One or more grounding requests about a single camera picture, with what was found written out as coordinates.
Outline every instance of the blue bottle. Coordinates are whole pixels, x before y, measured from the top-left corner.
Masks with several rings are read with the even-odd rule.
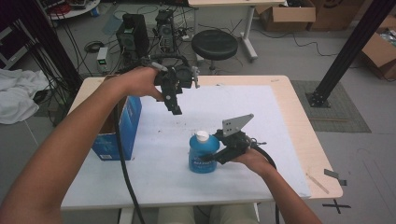
[[[190,170],[198,174],[206,174],[215,171],[216,161],[201,161],[200,157],[215,154],[220,147],[219,140],[205,131],[198,131],[190,138]]]

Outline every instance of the black stool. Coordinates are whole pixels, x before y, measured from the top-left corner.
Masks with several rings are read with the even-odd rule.
[[[210,72],[215,72],[215,62],[233,57],[238,51],[235,37],[221,30],[205,30],[196,34],[191,41],[192,49],[199,56],[208,59]]]

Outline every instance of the white bottle cap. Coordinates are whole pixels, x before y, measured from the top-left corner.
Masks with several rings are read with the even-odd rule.
[[[209,139],[209,133],[205,131],[198,131],[195,135],[199,143],[205,143]]]

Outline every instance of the forearm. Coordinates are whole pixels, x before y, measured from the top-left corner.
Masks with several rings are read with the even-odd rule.
[[[277,170],[266,167],[261,177],[271,191],[286,223],[321,223]]]
[[[111,79],[105,82],[58,125],[23,169],[3,208],[16,212],[21,205],[60,207],[94,138],[124,94],[117,84]]]

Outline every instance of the gray mat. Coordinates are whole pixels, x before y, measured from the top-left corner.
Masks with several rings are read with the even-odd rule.
[[[363,117],[356,106],[350,100],[347,92],[341,83],[338,83],[328,102],[328,108],[311,107],[305,94],[313,92],[319,81],[292,81],[297,96],[303,105],[312,127],[316,132],[337,132],[337,133],[370,133]]]
[[[102,32],[105,35],[114,35],[117,30],[120,28],[122,24],[122,20],[118,19],[114,15],[111,15],[108,21],[106,22],[105,27],[102,28]]]

